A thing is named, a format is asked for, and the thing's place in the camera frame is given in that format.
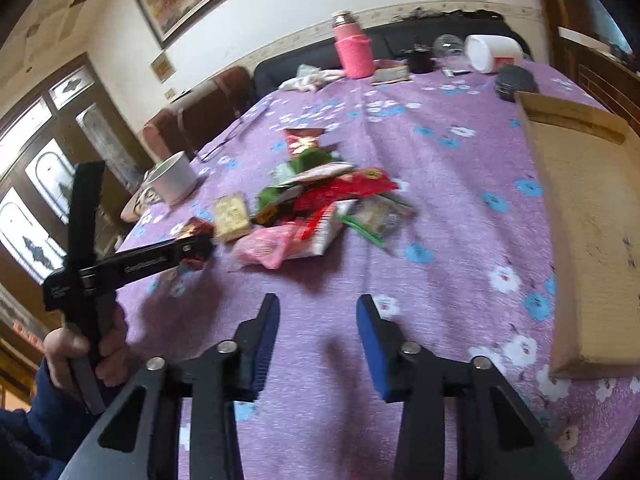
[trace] door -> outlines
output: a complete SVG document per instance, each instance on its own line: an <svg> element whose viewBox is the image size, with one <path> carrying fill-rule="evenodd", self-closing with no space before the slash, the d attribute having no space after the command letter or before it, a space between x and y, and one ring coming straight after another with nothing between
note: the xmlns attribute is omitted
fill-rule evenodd
<svg viewBox="0 0 640 480"><path fill-rule="evenodd" d="M120 212L152 161L86 56L43 81L0 121L0 283L47 330L60 318L45 313L40 285L68 249L74 167L100 159L107 170L95 249L105 256L130 228Z"/></svg>

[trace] cardboard box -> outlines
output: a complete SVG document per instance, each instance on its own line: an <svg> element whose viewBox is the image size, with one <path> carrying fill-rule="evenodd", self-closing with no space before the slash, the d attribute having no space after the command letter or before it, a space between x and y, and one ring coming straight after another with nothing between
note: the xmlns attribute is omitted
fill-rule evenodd
<svg viewBox="0 0 640 480"><path fill-rule="evenodd" d="M597 108L516 96L556 268L556 377L640 373L640 138Z"/></svg>

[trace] table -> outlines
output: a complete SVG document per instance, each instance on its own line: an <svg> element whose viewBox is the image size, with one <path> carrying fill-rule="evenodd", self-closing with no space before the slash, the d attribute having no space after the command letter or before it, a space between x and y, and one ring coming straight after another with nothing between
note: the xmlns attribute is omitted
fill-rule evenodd
<svg viewBox="0 0 640 480"><path fill-rule="evenodd" d="M551 67L527 68L542 93L598 106ZM376 88L342 80L317 93L274 92L230 126L235 137L210 162L193 162L201 186L177 208L153 206L125 241L123 249L150 244L191 216L210 219L224 194L243 191L253 205L268 172L288 158L285 127L326 128L345 160L383 168L416 206L391 253L347 230L325 256L228 272L229 250L218 247L201 272L154 276L119 292L135 351L170 360L232 336L265 293L280 297L266 389L255 404L236 404L246 478L390 478L402 406L384 404L373 389L355 322L364 293L436 355L490 357L577 480L596 480L622 446L640 413L640 378L548 377L556 282L543 190L516 107L493 85L494 76L438 72ZM185 402L181 479L189 418ZM448 478L454 442L447 434Z"/></svg>

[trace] silver bolt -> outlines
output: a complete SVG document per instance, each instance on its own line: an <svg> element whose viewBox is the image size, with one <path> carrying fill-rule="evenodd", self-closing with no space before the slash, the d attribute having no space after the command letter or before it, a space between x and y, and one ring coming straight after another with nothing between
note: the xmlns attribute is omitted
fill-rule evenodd
<svg viewBox="0 0 640 480"><path fill-rule="evenodd" d="M484 357L483 355L474 357L471 364L478 370L488 370L494 365L488 357Z"/></svg>
<svg viewBox="0 0 640 480"><path fill-rule="evenodd" d="M400 349L403 354L415 355L420 352L420 345L414 341L405 341Z"/></svg>
<svg viewBox="0 0 640 480"><path fill-rule="evenodd" d="M236 350L238 350L238 343L231 339L218 343L218 352L221 354L232 354Z"/></svg>
<svg viewBox="0 0 640 480"><path fill-rule="evenodd" d="M162 370L162 368L164 368L164 359L161 357L152 357L146 362L146 369L152 372Z"/></svg>

